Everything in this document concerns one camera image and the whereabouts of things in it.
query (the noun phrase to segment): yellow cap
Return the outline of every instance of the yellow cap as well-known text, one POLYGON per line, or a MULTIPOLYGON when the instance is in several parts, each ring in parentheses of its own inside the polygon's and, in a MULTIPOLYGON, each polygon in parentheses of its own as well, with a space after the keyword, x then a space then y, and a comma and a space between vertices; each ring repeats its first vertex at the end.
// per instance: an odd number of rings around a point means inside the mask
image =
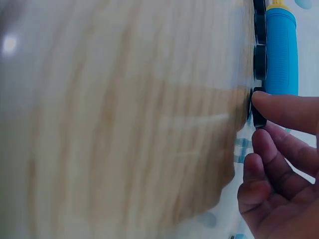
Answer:
POLYGON ((290 8, 284 4, 284 0, 273 0, 273 4, 269 5, 267 7, 267 10, 272 9, 272 8, 276 8, 276 7, 283 8, 283 9, 290 11, 290 8))

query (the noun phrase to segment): skin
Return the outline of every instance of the skin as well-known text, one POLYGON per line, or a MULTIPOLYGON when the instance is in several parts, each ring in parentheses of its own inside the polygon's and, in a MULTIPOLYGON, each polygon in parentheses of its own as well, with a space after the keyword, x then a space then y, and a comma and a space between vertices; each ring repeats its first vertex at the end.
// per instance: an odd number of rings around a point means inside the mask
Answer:
POLYGON ((277 125, 317 135, 318 144, 319 98, 256 92, 252 101, 269 122, 253 134, 254 153, 246 156, 238 190, 239 211, 256 239, 317 239, 319 150, 277 125), (295 173, 285 158, 315 184, 295 173))

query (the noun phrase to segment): blue cylindrical toy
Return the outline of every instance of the blue cylindrical toy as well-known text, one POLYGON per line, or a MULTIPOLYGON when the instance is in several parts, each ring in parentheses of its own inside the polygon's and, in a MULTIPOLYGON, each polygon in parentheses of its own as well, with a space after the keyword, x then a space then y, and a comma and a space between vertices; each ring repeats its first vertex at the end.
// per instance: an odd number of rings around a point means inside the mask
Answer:
POLYGON ((268 71, 264 83, 272 95, 298 95, 299 70, 296 18, 284 7, 266 11, 268 71))

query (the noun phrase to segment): finger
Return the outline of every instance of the finger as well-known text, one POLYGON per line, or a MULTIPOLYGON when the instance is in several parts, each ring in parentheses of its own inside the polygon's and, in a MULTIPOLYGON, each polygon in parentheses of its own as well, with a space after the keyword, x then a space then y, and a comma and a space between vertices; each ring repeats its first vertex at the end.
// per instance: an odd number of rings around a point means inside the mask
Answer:
POLYGON ((286 128, 316 133, 319 121, 319 98, 272 96, 264 92, 255 92, 252 101, 266 119, 286 128))
MULTIPOLYGON (((258 154, 251 153, 246 156, 244 161, 244 182, 254 180, 266 180, 266 178, 261 157, 258 154)), ((269 196, 268 202, 273 209, 288 203, 287 199, 276 193, 269 196)))
POLYGON ((254 234, 261 222, 271 213, 267 202, 271 192, 267 181, 243 183, 238 190, 239 212, 254 234))
POLYGON ((261 157, 255 153, 248 154, 244 161, 244 182, 265 179, 265 170, 261 157))
POLYGON ((311 185, 292 170, 264 129, 259 129, 253 134, 253 148, 263 160, 270 183, 276 192, 286 199, 291 200, 297 193, 311 185))
POLYGON ((267 122, 264 129, 271 136, 278 151, 294 167, 312 177, 316 176, 319 171, 317 149, 310 147, 274 123, 267 122))

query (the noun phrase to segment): black round part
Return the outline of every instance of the black round part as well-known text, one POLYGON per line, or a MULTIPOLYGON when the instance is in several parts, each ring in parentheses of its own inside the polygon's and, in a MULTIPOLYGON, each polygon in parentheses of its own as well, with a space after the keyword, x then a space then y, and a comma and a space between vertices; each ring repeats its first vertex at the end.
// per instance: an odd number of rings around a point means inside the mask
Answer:
POLYGON ((251 98, 253 96, 253 89, 250 89, 249 92, 249 98, 248 98, 248 106, 247 106, 247 120, 249 120, 249 117, 251 115, 251 98))
POLYGON ((267 49, 265 45, 257 45, 254 48, 254 77, 264 81, 267 72, 267 49))
POLYGON ((254 0, 254 8, 258 14, 265 14, 266 12, 265 0, 254 0))
POLYGON ((256 42, 262 45, 267 43, 267 26, 265 15, 255 14, 255 36, 256 42))
MULTIPOLYGON (((254 92, 256 91, 263 91, 265 92, 264 87, 255 87, 254 92)), ((259 113, 259 111, 254 107, 254 104, 251 104, 251 111, 253 114, 253 120, 254 120, 254 127, 256 128, 262 128, 265 127, 267 124, 267 120, 259 113)))

